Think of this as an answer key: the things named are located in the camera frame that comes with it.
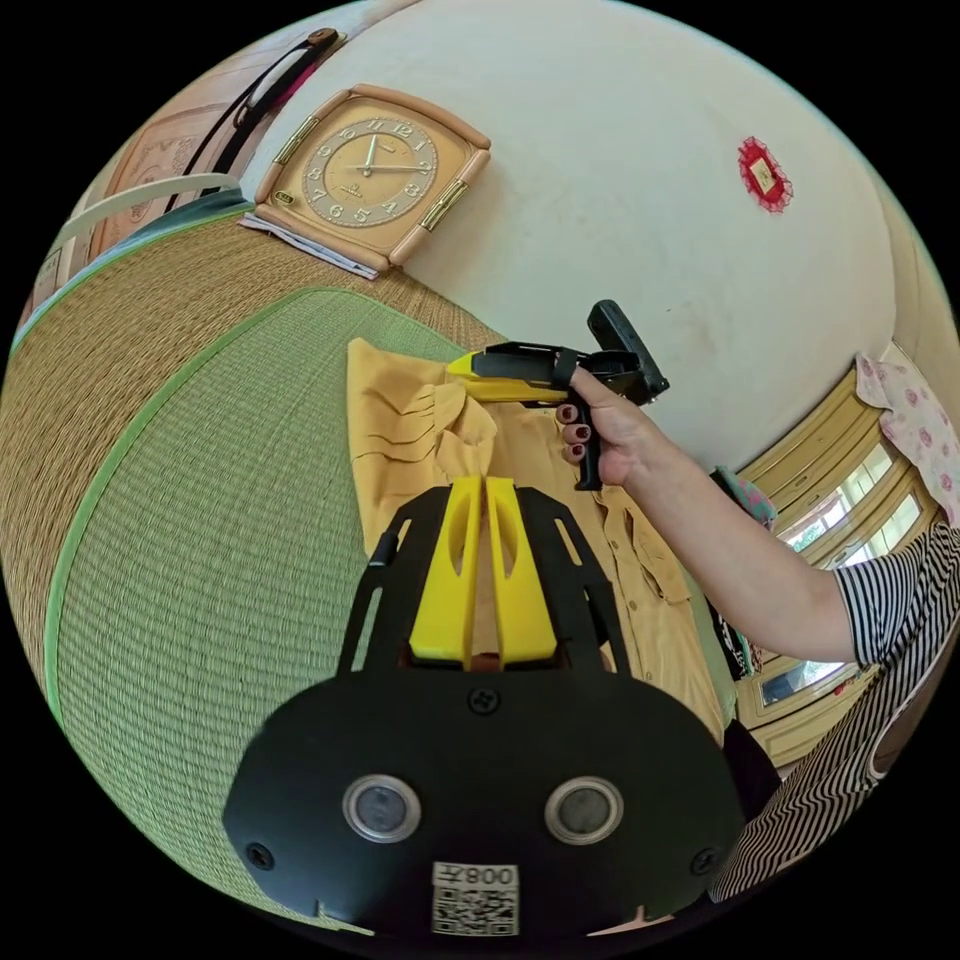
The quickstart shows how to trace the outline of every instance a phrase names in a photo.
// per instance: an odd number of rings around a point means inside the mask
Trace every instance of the white chair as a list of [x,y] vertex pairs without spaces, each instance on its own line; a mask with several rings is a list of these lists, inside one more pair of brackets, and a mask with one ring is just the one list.
[[68,240],[77,237],[89,230],[92,226],[105,220],[107,217],[129,210],[141,203],[159,200],[162,197],[172,197],[178,193],[191,191],[221,189],[239,189],[240,181],[226,173],[191,173],[185,177],[168,177],[166,180],[153,180],[150,183],[141,183],[129,190],[122,190],[111,197],[87,207],[68,220],[57,232],[50,250],[51,253],[62,247]]

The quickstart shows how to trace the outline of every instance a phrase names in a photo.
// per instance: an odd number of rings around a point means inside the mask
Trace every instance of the woman's hand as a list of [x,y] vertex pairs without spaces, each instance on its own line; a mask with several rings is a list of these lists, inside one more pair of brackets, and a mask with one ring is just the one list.
[[[593,428],[600,435],[600,479],[608,486],[623,486],[639,462],[642,438],[652,421],[639,407],[580,367],[574,371],[570,386],[590,406]],[[584,444],[590,439],[590,428],[577,423],[577,408],[573,404],[558,407],[557,419],[565,424],[564,459],[579,463],[586,452]]]

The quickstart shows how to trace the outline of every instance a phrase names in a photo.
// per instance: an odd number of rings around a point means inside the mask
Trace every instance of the black and white striped sleeve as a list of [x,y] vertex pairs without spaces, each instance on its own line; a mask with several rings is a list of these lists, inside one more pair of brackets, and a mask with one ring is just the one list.
[[861,667],[890,662],[902,653],[911,638],[905,626],[916,610],[917,594],[938,579],[936,568],[947,565],[956,533],[937,524],[899,552],[834,570]]
[[860,664],[881,664],[833,726],[744,828],[710,888],[715,903],[801,860],[877,784],[874,749],[913,696],[960,618],[960,530],[937,523],[894,554],[835,571]]

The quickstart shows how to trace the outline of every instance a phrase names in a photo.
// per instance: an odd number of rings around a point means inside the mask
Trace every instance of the mustard shirt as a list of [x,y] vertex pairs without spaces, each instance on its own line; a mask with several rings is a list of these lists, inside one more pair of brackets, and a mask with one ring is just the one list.
[[[693,711],[723,743],[723,713],[676,558],[619,487],[574,489],[553,410],[481,405],[442,363],[347,350],[347,429],[364,547],[372,554],[404,503],[468,475],[510,477],[567,506],[613,584],[631,673]],[[489,526],[481,527],[474,654],[496,652]]]

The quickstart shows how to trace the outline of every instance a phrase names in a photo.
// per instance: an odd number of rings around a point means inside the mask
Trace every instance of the black pistol grip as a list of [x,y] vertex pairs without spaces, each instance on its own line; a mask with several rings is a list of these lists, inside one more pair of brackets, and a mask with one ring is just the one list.
[[600,481],[600,435],[593,429],[593,417],[590,405],[579,394],[570,391],[570,403],[577,408],[577,424],[590,428],[590,439],[583,445],[583,459],[580,461],[580,482],[577,490],[601,490]]

